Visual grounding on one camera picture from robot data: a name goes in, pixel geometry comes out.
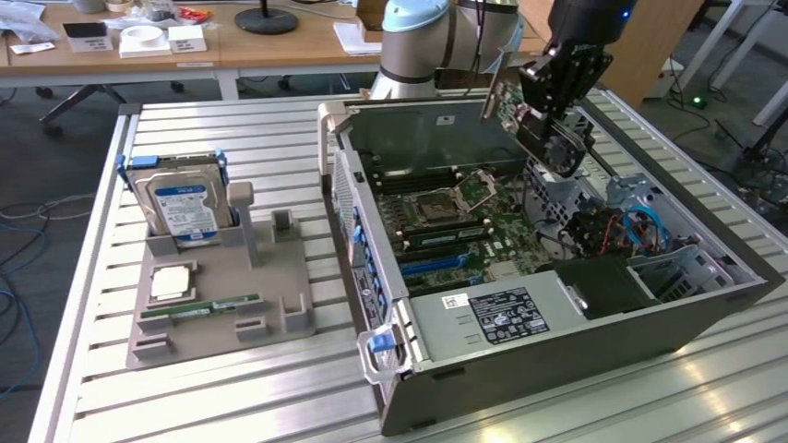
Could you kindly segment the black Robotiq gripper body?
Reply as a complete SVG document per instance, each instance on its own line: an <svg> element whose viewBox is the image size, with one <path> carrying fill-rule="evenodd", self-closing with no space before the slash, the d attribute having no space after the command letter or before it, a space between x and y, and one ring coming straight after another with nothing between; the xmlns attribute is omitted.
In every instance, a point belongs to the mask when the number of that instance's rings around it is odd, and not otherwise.
<svg viewBox="0 0 788 443"><path fill-rule="evenodd" d="M616 42L637 0L555 0L548 26L552 33L543 54L553 57L580 53L608 56L604 48Z"/></svg>

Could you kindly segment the green GPU with black fan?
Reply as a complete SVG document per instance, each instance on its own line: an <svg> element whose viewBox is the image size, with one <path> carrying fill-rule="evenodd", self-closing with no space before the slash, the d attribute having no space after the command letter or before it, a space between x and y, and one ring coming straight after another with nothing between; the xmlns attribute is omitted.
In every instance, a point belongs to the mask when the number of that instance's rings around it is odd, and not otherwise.
<svg viewBox="0 0 788 443"><path fill-rule="evenodd" d="M552 72L553 72L553 91L555 97L560 101L559 107L564 111L565 106L565 66L567 56L553 57ZM576 169L583 162L587 150L569 150L569 143L565 140L565 126L563 120L553 123L547 138L520 138L520 117L523 116L523 92L520 84L521 99L515 102L511 98L511 83L507 81L507 72L500 70L495 76L488 92L481 118L489 119L497 115L500 110L508 112L505 118L501 119L504 124L509 124L512 128L509 131L517 140L520 147L539 160L545 169L563 177L573 175Z"/></svg>

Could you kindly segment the wooden cabinet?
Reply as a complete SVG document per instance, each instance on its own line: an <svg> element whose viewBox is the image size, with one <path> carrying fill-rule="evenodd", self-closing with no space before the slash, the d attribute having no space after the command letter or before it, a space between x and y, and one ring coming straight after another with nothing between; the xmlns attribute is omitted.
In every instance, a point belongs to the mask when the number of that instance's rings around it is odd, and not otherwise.
<svg viewBox="0 0 788 443"><path fill-rule="evenodd" d="M525 20L545 46L552 36L548 17L553 1L517 0ZM613 59L596 83L628 104L637 106L645 99L699 10L700 0L637 0L619 40L604 48Z"/></svg>

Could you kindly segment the metal disk bay cage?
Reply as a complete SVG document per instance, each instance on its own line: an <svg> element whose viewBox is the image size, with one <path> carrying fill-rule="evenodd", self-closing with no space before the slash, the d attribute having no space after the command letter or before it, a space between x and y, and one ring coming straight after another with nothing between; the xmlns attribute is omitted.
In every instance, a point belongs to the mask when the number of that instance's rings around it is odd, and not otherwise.
<svg viewBox="0 0 788 443"><path fill-rule="evenodd" d="M597 129L580 107L568 114L565 123L584 138L587 154L569 178L551 173L535 160L525 166L528 187L525 213L565 222L577 210L591 210L607 204L607 185L615 175L612 166L595 150Z"/></svg>
<svg viewBox="0 0 788 443"><path fill-rule="evenodd" d="M731 274L697 245L653 257L631 257L627 264L660 303L735 285Z"/></svg>

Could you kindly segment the CPU socket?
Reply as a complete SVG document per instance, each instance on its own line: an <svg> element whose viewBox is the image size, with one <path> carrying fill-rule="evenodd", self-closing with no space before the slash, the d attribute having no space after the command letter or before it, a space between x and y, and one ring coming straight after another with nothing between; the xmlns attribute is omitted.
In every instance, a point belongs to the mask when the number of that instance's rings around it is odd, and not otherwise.
<svg viewBox="0 0 788 443"><path fill-rule="evenodd" d="M413 206L420 220L427 224L459 222L467 219L453 194L447 190L416 196Z"/></svg>

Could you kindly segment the white paper stack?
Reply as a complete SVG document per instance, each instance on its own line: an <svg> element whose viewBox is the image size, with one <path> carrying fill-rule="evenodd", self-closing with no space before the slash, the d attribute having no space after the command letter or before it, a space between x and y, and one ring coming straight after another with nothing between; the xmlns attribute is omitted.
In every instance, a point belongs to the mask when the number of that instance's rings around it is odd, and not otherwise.
<svg viewBox="0 0 788 443"><path fill-rule="evenodd" d="M380 55L383 31L369 30L359 21L332 24L333 32L344 52L351 56Z"/></svg>

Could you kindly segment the brown cardboard box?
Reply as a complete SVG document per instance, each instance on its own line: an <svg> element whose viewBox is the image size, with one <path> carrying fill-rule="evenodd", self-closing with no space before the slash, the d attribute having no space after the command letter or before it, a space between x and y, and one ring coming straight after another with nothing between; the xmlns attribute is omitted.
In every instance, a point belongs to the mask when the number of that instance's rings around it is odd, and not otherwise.
<svg viewBox="0 0 788 443"><path fill-rule="evenodd" d="M369 31L381 31L388 0L357 0L356 16L361 27Z"/></svg>

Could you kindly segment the green motherboard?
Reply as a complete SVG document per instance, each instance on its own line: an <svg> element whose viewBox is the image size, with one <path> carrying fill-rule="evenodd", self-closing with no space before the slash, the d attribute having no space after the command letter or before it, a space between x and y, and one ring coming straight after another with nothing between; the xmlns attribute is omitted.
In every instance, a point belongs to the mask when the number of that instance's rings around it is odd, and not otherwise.
<svg viewBox="0 0 788 443"><path fill-rule="evenodd" d="M413 206L413 198L425 193L447 190L453 194L459 205L455 187L476 170L484 170L495 180L497 193L472 212L463 221L427 224ZM529 273L551 262L551 254L540 242L533 224L523 216L523 204L516 201L516 190L508 186L515 177L499 178L496 170L488 167L424 174L381 176L373 183L377 213L393 249L393 257L400 266L431 259L467 254L461 268L437 270L403 276L411 296L455 290L481 283L493 282L488 272L492 263L515 260ZM403 240L416 233L429 233L447 229L485 226L491 229L484 240L464 244L444 245L417 250L405 250Z"/></svg>

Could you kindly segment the silver chipset heatsink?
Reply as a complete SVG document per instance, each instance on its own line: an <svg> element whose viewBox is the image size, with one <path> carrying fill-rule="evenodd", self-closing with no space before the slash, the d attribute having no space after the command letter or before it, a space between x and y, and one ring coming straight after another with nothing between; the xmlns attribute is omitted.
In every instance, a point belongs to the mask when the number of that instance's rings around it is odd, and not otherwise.
<svg viewBox="0 0 788 443"><path fill-rule="evenodd" d="M516 279L529 273L528 269L524 269L521 264L515 260L492 263L488 267L488 272L493 281Z"/></svg>

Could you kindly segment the blue expansion slot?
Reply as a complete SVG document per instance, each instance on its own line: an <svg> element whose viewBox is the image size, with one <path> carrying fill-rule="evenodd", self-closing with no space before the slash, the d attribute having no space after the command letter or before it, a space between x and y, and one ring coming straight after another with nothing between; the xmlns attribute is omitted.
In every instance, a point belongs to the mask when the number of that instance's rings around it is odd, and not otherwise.
<svg viewBox="0 0 788 443"><path fill-rule="evenodd" d="M461 268L467 262L467 257L467 254L460 254L417 263L408 263L400 266L400 273L403 276L408 276L437 270Z"/></svg>

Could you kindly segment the wooden desk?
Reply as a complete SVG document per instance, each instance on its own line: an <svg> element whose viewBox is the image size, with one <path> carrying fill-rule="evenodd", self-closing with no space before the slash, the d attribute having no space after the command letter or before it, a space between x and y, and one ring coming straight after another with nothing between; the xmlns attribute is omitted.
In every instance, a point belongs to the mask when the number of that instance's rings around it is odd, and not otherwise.
<svg viewBox="0 0 788 443"><path fill-rule="evenodd" d="M55 49L17 55L9 47L21 41L8 33L0 36L0 89L212 79L220 97L235 101L239 74L221 66L219 31L215 25L203 32L204 52L131 59L120 58L116 49L76 53L65 37Z"/></svg>
<svg viewBox="0 0 788 443"><path fill-rule="evenodd" d="M219 24L217 85L221 98L239 98L236 81L243 77L339 74L377 71L377 55L349 55L335 35L333 24L353 20L355 10L337 3L299 5L271 0L276 8L292 12L297 28L281 35L252 34L236 27L235 15L252 8L251 1L212 7Z"/></svg>

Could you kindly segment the black round lamp base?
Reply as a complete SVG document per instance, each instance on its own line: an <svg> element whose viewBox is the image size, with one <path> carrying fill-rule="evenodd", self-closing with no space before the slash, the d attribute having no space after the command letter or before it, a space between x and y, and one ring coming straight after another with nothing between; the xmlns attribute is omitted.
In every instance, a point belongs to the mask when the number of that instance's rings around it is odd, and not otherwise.
<svg viewBox="0 0 788 443"><path fill-rule="evenodd" d="M240 11L233 17L235 25L257 35L280 35L297 28L297 17L259 0L259 6Z"/></svg>

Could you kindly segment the grey power supply unit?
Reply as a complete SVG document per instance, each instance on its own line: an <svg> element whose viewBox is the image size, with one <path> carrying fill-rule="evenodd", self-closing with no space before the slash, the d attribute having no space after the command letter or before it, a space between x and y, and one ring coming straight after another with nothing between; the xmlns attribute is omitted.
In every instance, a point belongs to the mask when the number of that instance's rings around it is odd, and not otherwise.
<svg viewBox="0 0 788 443"><path fill-rule="evenodd" d="M552 338L587 324L576 293L552 270L415 297L411 310L435 363Z"/></svg>

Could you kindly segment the white labelled box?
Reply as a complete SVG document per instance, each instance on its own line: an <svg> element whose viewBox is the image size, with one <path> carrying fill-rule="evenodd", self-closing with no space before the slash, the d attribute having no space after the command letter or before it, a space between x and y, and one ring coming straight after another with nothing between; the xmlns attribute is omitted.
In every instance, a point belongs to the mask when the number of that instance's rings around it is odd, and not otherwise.
<svg viewBox="0 0 788 443"><path fill-rule="evenodd" d="M200 25L168 28L169 49L175 54L207 51L207 42Z"/></svg>

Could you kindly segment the grey open PC case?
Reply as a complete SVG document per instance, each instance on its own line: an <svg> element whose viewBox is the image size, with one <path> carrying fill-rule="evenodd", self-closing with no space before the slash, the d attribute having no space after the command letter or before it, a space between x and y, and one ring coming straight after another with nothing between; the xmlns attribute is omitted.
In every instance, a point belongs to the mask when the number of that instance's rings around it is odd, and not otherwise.
<svg viewBox="0 0 788 443"><path fill-rule="evenodd" d="M479 97L384 102L335 100L317 109L319 172L340 275L357 331L361 373L371 385L381 432L395 436L515 401L587 377L677 352L724 317L744 311L784 277L703 199L712 179L612 100L593 92L577 106L597 129L595 150L612 166L607 204L561 222L525 213L525 166L500 110L481 118ZM515 177L523 216L551 262L595 257L653 257L697 245L731 274L733 287L596 319L552 338L513 343L439 363L413 325L411 296L373 195L381 176L496 170ZM392 333L396 347L371 353L367 340Z"/></svg>

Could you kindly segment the flat white box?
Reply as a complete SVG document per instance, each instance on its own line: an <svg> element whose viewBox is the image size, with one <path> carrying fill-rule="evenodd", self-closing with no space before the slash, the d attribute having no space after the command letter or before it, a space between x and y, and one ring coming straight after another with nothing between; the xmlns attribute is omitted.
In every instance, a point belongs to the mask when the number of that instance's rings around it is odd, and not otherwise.
<svg viewBox="0 0 788 443"><path fill-rule="evenodd" d="M120 40L120 58L140 58L152 56L168 56L172 55L169 49L169 42L163 36L155 46L140 46Z"/></svg>

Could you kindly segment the white tape roll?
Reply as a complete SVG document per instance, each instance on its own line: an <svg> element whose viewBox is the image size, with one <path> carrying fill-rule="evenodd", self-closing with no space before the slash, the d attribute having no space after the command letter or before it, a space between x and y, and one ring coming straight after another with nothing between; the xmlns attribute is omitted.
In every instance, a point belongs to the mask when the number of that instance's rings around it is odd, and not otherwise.
<svg viewBox="0 0 788 443"><path fill-rule="evenodd" d="M127 28L120 33L120 39L124 42L140 45L140 46L155 46L159 39L163 37L164 32L156 26L133 26Z"/></svg>

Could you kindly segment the grey parts rack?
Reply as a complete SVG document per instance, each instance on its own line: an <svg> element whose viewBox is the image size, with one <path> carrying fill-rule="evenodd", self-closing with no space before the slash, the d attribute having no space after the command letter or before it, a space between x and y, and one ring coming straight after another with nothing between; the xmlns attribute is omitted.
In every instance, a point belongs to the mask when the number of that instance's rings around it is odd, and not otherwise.
<svg viewBox="0 0 788 443"><path fill-rule="evenodd" d="M165 236L148 237L137 283L125 365L171 365L248 348L292 341L315 334L315 313L305 246L291 210L275 210L253 221L248 182L229 184L227 198L240 223L219 231L217 242L179 248ZM184 296L155 302L153 273L165 267L191 269ZM153 317L145 310L257 294L233 311L203 318Z"/></svg>

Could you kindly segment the silver CPU chip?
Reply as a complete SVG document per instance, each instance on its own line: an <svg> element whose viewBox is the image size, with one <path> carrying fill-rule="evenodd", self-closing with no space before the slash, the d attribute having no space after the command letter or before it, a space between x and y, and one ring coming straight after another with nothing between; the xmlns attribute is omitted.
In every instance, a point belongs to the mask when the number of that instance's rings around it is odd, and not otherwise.
<svg viewBox="0 0 788 443"><path fill-rule="evenodd" d="M160 268L153 273L151 298L155 302L184 296L189 288L191 269L185 266Z"/></svg>

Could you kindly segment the white box with black top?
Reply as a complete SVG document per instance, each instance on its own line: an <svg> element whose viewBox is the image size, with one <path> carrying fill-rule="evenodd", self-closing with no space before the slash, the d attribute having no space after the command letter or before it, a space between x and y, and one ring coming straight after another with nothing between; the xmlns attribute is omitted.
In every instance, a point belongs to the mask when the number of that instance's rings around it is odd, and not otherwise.
<svg viewBox="0 0 788 443"><path fill-rule="evenodd" d="M103 52L113 49L112 38L103 22L64 23L63 29L75 53Z"/></svg>

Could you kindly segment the black wheeled stand base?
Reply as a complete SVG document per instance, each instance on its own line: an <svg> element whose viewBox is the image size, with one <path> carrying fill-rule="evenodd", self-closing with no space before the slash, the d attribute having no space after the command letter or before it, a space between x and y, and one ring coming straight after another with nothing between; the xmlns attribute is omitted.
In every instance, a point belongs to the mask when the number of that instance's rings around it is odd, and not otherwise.
<svg viewBox="0 0 788 443"><path fill-rule="evenodd" d="M172 80L169 88L176 93L185 92L185 86L180 81ZM52 99L55 93L49 87L36 87L36 95L43 99ZM124 105L127 100L121 97L115 87L109 84L88 84L81 86L69 97L52 108L52 110L40 118L40 129L43 134L49 138L59 138L63 135L63 128L52 124L52 122L67 113L80 102L83 102L91 95L101 93L109 97L116 104Z"/></svg>

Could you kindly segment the clear plastic bag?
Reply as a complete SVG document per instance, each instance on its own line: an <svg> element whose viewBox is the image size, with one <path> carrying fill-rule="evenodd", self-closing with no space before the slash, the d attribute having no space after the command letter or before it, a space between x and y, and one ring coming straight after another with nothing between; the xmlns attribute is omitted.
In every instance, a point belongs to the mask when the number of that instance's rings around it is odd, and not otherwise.
<svg viewBox="0 0 788 443"><path fill-rule="evenodd" d="M27 44L55 42L59 34L43 23L45 6L0 0L0 30L9 30Z"/></svg>

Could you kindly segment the white wall box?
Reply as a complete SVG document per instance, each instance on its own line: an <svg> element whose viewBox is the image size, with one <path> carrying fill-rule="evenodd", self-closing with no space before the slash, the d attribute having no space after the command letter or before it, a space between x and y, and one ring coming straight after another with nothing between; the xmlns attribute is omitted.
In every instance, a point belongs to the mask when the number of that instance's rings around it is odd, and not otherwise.
<svg viewBox="0 0 788 443"><path fill-rule="evenodd" d="M653 84L653 98L664 98L668 95L668 92L675 86L683 72L684 66L672 57L669 57L669 59L664 62L661 71Z"/></svg>

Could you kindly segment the hard disk with blue bracket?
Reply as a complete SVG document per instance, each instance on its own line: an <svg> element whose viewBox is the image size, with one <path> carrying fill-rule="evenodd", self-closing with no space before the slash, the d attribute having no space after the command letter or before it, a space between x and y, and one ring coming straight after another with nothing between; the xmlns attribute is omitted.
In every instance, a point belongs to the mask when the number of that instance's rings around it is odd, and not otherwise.
<svg viewBox="0 0 788 443"><path fill-rule="evenodd" d="M211 245L219 231L235 226L223 150L185 156L119 155L115 166L152 236L169 236L180 248L189 248Z"/></svg>

